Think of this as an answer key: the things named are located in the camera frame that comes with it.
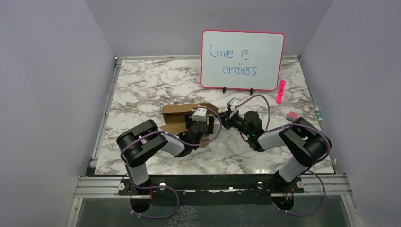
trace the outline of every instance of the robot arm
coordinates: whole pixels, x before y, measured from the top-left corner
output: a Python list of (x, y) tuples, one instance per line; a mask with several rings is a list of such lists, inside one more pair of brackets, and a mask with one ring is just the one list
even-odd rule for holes
[[(325, 153), (327, 145), (320, 135), (311, 129), (300, 126), (290, 126), (282, 130), (266, 132), (262, 129), (262, 121), (256, 111), (248, 111), (244, 118), (240, 117), (236, 106), (236, 98), (228, 103), (228, 111), (219, 113), (226, 129), (234, 127), (248, 137), (246, 141), (254, 151), (265, 150), (286, 145), (292, 157), (275, 173), (277, 186), (286, 187), (307, 168), (311, 168)], [(295, 124), (305, 125), (316, 129), (304, 118), (298, 118)]]
[[(204, 134), (213, 134), (213, 122), (214, 117), (207, 118), (205, 109), (196, 109), (191, 116), (185, 116), (188, 131), (180, 133), (176, 138), (190, 144), (199, 144)], [(123, 150), (135, 140), (155, 131), (162, 130), (153, 120), (147, 120), (121, 134), (117, 138), (117, 144), (120, 150)], [(128, 148), (123, 156), (127, 160), (127, 171), (137, 185), (141, 185), (149, 179), (145, 163), (159, 150), (168, 152), (175, 157), (184, 157), (192, 150), (198, 149), (198, 147), (184, 145), (177, 139), (160, 133), (147, 137)]]

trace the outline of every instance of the whiteboard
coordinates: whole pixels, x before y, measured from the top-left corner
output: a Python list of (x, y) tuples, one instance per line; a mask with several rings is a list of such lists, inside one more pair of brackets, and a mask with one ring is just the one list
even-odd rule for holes
[(206, 30), (200, 82), (205, 88), (275, 90), (284, 34)]

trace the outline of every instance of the screw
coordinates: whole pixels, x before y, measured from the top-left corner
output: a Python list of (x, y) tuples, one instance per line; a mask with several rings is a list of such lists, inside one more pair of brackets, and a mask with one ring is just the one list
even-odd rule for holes
[(304, 183), (302, 181), (298, 181), (296, 185), (298, 186), (298, 188), (304, 188)]
[[(165, 185), (166, 185), (165, 183), (160, 183), (160, 186), (165, 186)], [(160, 188), (160, 190), (162, 190), (162, 191), (163, 191), (164, 189), (166, 189), (166, 188), (165, 188), (165, 187), (161, 187), (161, 188)]]
[(121, 184), (118, 185), (118, 190), (122, 191), (124, 189), (125, 189), (124, 183), (121, 183)]
[(258, 189), (262, 189), (263, 188), (263, 182), (259, 181), (258, 186), (256, 186)]

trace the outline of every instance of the glass panel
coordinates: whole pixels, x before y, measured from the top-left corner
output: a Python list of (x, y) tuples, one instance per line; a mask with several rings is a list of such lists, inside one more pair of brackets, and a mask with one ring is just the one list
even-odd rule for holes
[[(318, 196), (296, 197), (292, 212), (308, 213), (321, 203)], [(162, 216), (173, 207), (151, 207), (146, 214)], [(328, 196), (324, 208), (309, 217), (285, 215), (274, 206), (222, 205), (181, 206), (171, 218), (155, 220), (131, 215), (128, 199), (84, 199), (78, 219), (79, 227), (347, 227), (350, 226), (341, 196)]]

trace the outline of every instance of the pink eraser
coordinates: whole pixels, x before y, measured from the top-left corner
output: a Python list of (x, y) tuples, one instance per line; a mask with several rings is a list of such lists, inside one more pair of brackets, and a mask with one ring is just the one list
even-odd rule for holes
[(277, 94), (277, 99), (276, 99), (276, 103), (278, 103), (278, 104), (281, 103), (281, 100), (283, 98), (285, 85), (286, 85), (286, 81), (282, 79), (280, 82), (279, 93)]
[(287, 115), (287, 120), (294, 122), (297, 119), (297, 114), (294, 111), (290, 111)]

